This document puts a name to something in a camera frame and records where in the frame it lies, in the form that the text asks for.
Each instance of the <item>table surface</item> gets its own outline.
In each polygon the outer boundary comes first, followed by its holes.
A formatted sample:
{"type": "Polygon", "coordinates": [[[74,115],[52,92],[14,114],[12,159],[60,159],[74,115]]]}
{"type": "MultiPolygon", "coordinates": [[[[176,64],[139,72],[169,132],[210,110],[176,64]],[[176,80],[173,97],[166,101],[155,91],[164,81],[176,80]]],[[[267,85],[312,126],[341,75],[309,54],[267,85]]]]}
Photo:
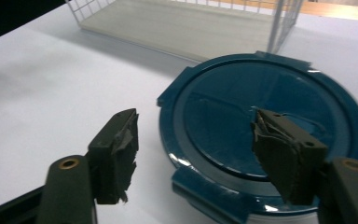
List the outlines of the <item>table surface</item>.
{"type": "MultiPolygon", "coordinates": [[[[301,14],[279,54],[311,62],[358,102],[358,21],[301,14]]],[[[84,155],[113,114],[136,107],[130,201],[98,206],[100,223],[213,223],[172,192],[174,168],[158,134],[157,98],[194,65],[82,31],[68,6],[0,37],[0,204],[42,186],[54,161],[84,155]]]]}

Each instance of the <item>blue lid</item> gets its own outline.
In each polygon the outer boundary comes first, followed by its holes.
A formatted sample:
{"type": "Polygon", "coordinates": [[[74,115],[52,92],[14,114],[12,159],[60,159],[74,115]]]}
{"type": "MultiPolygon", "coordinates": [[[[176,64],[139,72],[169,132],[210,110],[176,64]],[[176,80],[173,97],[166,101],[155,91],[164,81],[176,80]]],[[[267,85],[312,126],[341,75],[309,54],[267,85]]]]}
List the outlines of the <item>blue lid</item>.
{"type": "Polygon", "coordinates": [[[178,168],[173,188],[210,217],[299,215],[283,203],[252,151],[257,108],[284,114],[329,147],[358,159],[358,105],[309,63],[257,52],[187,68],[158,98],[162,143],[178,168]]]}

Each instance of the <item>round lid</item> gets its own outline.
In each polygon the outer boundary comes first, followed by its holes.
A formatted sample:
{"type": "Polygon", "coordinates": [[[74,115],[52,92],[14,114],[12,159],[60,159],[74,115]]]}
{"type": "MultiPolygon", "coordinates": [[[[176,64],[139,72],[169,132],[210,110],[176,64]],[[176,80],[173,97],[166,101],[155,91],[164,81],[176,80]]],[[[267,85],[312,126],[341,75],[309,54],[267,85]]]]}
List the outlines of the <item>round lid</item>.
{"type": "Polygon", "coordinates": [[[236,216],[211,199],[227,191],[237,196],[223,200],[242,206],[242,212],[298,215],[317,206],[287,205],[269,183],[252,151],[257,108],[284,114],[326,144],[328,160],[358,159],[358,105],[336,82],[301,61],[261,52],[213,59],[187,68],[158,105],[163,145],[182,168],[173,184],[211,217],[216,212],[205,207],[218,207],[225,214],[219,216],[236,216]],[[193,186],[197,181],[209,187],[193,186]]]}

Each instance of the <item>white wire basket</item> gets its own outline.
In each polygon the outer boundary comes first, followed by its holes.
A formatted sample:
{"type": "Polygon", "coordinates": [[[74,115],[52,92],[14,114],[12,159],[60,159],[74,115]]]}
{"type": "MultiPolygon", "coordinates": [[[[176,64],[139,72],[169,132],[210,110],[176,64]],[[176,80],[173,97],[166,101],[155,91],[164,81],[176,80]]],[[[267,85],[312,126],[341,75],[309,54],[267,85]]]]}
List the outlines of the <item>white wire basket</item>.
{"type": "Polygon", "coordinates": [[[303,0],[65,0],[80,27],[193,61],[276,53],[303,0]]]}

